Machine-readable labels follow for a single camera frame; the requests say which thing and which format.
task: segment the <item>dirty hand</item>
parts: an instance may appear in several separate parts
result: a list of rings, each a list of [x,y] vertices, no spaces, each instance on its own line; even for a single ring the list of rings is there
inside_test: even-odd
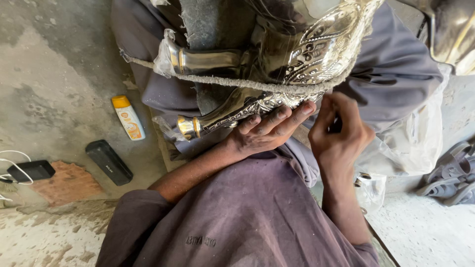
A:
[[[275,149],[284,144],[315,110],[315,103],[306,101],[294,111],[288,106],[281,106],[264,119],[252,115],[235,128],[224,142],[231,144],[234,153],[242,158]]]
[[[336,112],[342,120],[342,130],[329,133]],[[342,93],[325,95],[308,134],[324,184],[352,186],[354,162],[374,136],[374,131],[361,120],[355,100]]]

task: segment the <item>yellow bottle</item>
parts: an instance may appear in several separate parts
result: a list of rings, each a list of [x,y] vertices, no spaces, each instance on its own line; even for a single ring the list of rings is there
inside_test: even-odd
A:
[[[133,141],[142,140],[145,138],[142,124],[139,121],[139,117],[133,110],[132,105],[124,95],[114,96],[112,98],[112,105],[114,105],[115,111],[119,116],[120,122],[123,128]]]

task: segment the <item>purple shirt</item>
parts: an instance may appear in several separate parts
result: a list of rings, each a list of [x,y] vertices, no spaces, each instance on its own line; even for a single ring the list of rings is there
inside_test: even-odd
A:
[[[231,165],[176,205],[157,191],[119,201],[97,266],[379,266],[314,200],[295,160],[268,151]]]

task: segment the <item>engraved pattern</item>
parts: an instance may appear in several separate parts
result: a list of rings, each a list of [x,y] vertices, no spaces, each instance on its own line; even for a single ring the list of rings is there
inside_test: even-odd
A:
[[[364,6],[359,1],[346,1],[311,25],[298,49],[291,53],[284,84],[319,84],[341,74],[354,58],[364,30],[381,3],[373,0]]]
[[[286,105],[292,109],[297,108],[301,103],[307,100],[317,102],[322,98],[326,91],[319,91],[313,94],[291,94],[291,93],[279,93],[268,92],[263,95],[259,100],[253,101],[249,106],[239,110],[235,115],[227,117],[215,124],[207,127],[207,132],[212,132],[219,127],[228,126],[237,120],[244,119],[254,114],[267,114],[272,110]]]

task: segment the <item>bottle label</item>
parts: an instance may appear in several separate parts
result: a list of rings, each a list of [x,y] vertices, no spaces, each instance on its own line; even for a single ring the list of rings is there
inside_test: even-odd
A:
[[[132,116],[129,113],[122,111],[119,113],[119,117],[125,127],[125,130],[132,139],[142,137],[142,133],[140,132],[139,126],[136,123],[132,122]]]

